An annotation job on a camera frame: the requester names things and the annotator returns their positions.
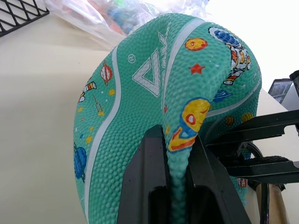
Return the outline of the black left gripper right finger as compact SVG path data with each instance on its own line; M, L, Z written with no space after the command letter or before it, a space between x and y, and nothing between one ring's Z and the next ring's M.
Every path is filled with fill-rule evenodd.
M199 137L192 146L186 177L189 223L250 223L226 168Z

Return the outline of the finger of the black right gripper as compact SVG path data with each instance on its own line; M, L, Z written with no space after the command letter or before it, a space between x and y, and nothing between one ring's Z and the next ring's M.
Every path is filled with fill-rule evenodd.
M257 116L206 143L207 147L279 137L285 127L299 123L299 111L286 111Z
M223 161L222 164L234 177L270 184L299 182L299 162L282 156Z

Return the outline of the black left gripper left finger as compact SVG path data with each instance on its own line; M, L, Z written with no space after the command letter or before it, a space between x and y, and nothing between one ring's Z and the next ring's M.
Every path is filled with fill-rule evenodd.
M117 223L168 224L170 178L161 125L148 129L127 165Z

